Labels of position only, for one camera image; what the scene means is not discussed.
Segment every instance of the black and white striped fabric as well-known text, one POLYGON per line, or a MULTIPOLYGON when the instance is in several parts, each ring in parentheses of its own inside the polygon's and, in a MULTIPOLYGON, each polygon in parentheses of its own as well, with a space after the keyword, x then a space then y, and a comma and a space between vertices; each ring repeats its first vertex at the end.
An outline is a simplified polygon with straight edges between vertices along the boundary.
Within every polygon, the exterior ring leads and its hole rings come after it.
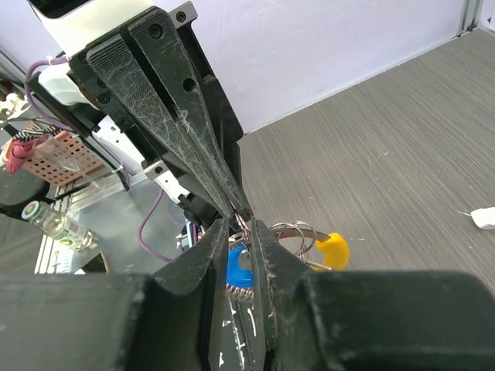
POLYGON ((51 134, 53 136, 62 132, 62 129, 55 128, 54 126, 49 126, 46 128, 41 128, 38 125, 31 126, 29 128, 22 129, 19 133, 14 135, 12 138, 16 141, 21 141, 26 143, 32 139, 41 137, 44 134, 51 134))

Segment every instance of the blue object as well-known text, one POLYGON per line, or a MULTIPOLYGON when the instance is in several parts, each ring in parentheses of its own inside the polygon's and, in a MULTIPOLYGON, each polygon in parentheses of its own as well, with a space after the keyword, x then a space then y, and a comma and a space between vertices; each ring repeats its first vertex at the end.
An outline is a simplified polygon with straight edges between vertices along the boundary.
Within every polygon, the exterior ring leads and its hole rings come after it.
POLYGON ((229 251, 227 262, 227 283, 239 288, 253 287, 253 274, 250 270, 241 268, 239 265, 239 257, 246 250, 245 245, 235 247, 229 251))

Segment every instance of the yellow handle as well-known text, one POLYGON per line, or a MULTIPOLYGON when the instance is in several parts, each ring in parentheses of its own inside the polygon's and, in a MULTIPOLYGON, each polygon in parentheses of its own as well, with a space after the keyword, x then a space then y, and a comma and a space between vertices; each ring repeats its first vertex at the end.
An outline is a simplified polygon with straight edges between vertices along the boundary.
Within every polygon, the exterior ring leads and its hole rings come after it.
MULTIPOLYGON (((338 233, 331 233, 328 240, 316 241, 316 248, 323 254, 323 265, 341 271, 349 262, 350 251, 347 242, 338 233)), ((324 271, 314 267, 315 271, 324 271)))

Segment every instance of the bolt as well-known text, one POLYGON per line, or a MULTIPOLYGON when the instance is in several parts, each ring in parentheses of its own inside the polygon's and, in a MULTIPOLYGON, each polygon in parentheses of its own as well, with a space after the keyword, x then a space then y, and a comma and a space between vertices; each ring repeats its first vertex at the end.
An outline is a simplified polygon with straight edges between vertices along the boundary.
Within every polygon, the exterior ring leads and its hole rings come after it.
POLYGON ((163 28, 160 25, 151 25, 148 31, 153 39, 159 39, 163 35, 163 28))
POLYGON ((86 52, 79 53, 79 56, 77 58, 79 58, 79 61, 81 63, 87 64, 86 52))
POLYGON ((101 104, 107 104, 109 101, 110 97, 108 96, 108 94, 103 93, 98 95, 98 102, 100 102, 101 104))
POLYGON ((176 19, 177 22, 184 23, 186 21, 186 13, 185 12, 177 12, 176 19))

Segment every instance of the pink basket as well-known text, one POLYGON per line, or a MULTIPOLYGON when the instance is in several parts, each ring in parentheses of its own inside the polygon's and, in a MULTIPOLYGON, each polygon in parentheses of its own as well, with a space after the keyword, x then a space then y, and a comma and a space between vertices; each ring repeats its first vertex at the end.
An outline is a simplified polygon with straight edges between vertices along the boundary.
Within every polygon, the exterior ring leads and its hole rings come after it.
MULTIPOLYGON (((71 156, 74 156, 74 158, 77 159, 76 161, 82 172, 88 174, 103 165, 100 160, 98 160, 77 139, 72 138, 67 131, 61 132, 55 139, 70 151, 71 156)), ((24 162, 22 168, 55 186, 64 186, 80 178, 80 174, 60 168, 44 158, 37 151, 33 153, 33 156, 29 160, 24 162)))

